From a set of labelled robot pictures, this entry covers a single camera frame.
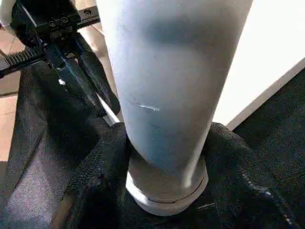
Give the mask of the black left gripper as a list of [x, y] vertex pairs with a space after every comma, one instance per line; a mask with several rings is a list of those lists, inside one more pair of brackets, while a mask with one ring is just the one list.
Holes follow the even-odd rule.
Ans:
[[[2, 0], [0, 24], [6, 22], [25, 50], [0, 56], [0, 76], [19, 71], [46, 59], [45, 49], [57, 38], [100, 21], [96, 6], [78, 10], [70, 0]], [[117, 115], [120, 103], [107, 80], [104, 67], [80, 35], [76, 46], [52, 45], [47, 59], [69, 93], [102, 117], [107, 104]]]

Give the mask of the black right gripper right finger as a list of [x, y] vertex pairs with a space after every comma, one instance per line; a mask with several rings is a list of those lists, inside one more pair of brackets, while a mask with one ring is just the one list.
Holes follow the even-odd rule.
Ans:
[[212, 123], [203, 155], [223, 229], [301, 228], [274, 179], [239, 135]]

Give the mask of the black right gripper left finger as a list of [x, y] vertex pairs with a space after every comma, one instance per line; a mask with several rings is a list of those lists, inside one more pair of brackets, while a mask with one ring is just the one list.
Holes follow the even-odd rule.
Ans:
[[76, 168], [50, 228], [121, 229], [129, 159], [124, 124], [107, 127]]

